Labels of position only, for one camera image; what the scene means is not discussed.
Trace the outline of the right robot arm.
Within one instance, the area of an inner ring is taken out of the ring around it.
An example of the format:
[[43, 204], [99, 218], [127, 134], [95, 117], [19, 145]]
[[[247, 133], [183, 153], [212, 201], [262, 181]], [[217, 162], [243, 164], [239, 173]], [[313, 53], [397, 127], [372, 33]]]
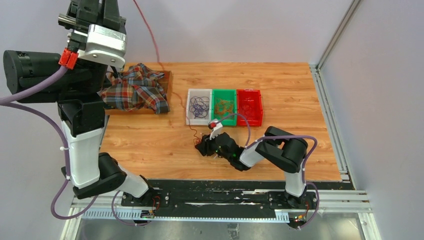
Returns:
[[269, 126], [262, 137], [245, 147], [239, 146], [226, 132], [204, 135], [194, 147], [204, 157], [217, 155], [226, 159], [240, 172], [267, 160], [284, 172], [286, 203], [297, 209], [306, 202], [304, 166], [309, 154], [303, 137]]

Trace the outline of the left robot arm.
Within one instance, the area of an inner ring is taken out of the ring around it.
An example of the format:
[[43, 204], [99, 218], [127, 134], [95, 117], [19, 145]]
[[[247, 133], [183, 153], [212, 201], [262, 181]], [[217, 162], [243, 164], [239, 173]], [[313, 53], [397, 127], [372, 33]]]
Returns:
[[66, 151], [64, 176], [74, 194], [85, 199], [119, 190], [149, 206], [147, 181], [100, 152], [106, 127], [99, 96], [108, 68], [123, 68], [126, 19], [116, 0], [73, 0], [58, 24], [69, 31], [62, 53], [5, 50], [3, 68], [10, 96], [1, 105], [56, 103]]

